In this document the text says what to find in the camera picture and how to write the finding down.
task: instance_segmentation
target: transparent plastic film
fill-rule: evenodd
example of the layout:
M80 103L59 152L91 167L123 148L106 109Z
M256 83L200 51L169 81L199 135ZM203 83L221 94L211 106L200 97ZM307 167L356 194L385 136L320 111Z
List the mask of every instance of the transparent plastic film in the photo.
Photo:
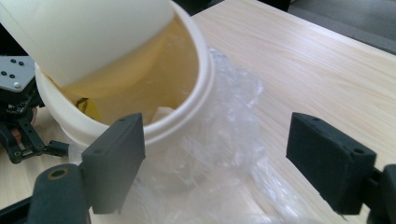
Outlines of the transparent plastic film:
M254 115L259 77L210 49L216 84L204 113L143 161L119 214L100 223L318 223L268 163Z

